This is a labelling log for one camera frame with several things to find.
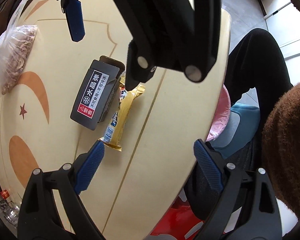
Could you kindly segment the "black cardboard box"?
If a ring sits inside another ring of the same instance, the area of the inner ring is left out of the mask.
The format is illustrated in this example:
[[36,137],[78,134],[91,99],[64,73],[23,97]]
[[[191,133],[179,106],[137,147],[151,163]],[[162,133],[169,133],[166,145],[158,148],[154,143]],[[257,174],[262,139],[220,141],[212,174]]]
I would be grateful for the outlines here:
[[95,130],[103,122],[119,88],[119,79],[125,65],[107,56],[93,60],[77,93],[71,120]]

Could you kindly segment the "pink lined trash bin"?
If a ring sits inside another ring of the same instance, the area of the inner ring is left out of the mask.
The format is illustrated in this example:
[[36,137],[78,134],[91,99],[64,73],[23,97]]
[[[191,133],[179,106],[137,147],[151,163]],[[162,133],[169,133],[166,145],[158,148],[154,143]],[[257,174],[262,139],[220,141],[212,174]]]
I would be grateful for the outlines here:
[[225,85],[223,85],[219,95],[215,116],[213,118],[206,141],[216,140],[224,131],[230,119],[230,109],[230,96],[227,88]]

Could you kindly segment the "blue plastic stool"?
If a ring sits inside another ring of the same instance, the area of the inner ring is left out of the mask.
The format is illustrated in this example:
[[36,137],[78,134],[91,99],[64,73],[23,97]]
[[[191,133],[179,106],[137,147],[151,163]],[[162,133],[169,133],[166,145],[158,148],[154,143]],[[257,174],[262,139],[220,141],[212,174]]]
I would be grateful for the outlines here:
[[212,147],[224,159],[232,156],[253,139],[260,122],[260,109],[256,106],[236,103],[230,111],[226,128],[216,140],[210,141]]

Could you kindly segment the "brown fuzzy sleeve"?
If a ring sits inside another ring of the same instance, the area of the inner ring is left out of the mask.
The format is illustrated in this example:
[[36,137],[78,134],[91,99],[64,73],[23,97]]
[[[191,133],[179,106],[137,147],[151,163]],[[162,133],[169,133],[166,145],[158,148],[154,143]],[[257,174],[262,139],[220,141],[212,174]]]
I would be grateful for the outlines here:
[[280,98],[268,116],[262,161],[276,197],[300,218],[300,83]]

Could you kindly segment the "small red cup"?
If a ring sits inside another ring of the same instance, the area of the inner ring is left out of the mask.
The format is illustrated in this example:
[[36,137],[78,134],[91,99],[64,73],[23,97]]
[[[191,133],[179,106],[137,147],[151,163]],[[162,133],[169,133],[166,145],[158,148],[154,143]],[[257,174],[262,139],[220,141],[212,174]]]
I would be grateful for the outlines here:
[[7,199],[7,198],[10,197],[10,194],[9,194],[9,192],[7,190],[1,191],[0,195],[1,195],[2,199]]

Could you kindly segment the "red plastic stool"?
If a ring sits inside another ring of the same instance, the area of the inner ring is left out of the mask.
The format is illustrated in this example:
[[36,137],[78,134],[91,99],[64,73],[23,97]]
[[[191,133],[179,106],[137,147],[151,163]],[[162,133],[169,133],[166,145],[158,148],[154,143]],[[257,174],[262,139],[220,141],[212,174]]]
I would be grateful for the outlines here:
[[192,240],[204,221],[197,218],[187,201],[184,190],[175,199],[153,231],[145,239]]

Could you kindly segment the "plastic bag of peanuts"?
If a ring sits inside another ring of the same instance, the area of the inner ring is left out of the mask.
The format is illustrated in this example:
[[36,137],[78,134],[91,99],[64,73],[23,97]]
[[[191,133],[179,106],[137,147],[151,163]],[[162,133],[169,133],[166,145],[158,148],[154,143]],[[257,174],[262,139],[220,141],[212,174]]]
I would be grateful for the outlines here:
[[0,97],[18,83],[36,38],[36,25],[17,25],[29,0],[21,0],[0,36]]

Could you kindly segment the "glass jar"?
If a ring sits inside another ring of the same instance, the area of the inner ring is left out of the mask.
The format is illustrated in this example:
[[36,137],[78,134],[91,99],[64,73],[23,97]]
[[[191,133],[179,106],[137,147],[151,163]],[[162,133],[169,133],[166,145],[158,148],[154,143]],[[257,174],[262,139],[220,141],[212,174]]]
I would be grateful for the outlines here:
[[20,208],[15,202],[8,202],[6,199],[0,200],[0,210],[3,212],[5,219],[13,225],[14,228],[18,227],[18,219]]

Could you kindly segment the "gold snack wrapper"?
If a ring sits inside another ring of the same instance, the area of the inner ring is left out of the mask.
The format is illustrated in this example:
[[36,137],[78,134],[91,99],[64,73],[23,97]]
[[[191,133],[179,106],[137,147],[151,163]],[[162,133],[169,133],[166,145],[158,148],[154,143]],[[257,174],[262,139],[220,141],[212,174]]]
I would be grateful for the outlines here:
[[136,98],[141,96],[145,92],[144,85],[137,85],[131,91],[126,90],[126,76],[123,74],[120,77],[119,84],[119,106],[115,111],[111,120],[106,127],[103,137],[100,141],[107,147],[117,151],[122,151],[120,141],[123,135],[124,127],[129,115],[131,106]]

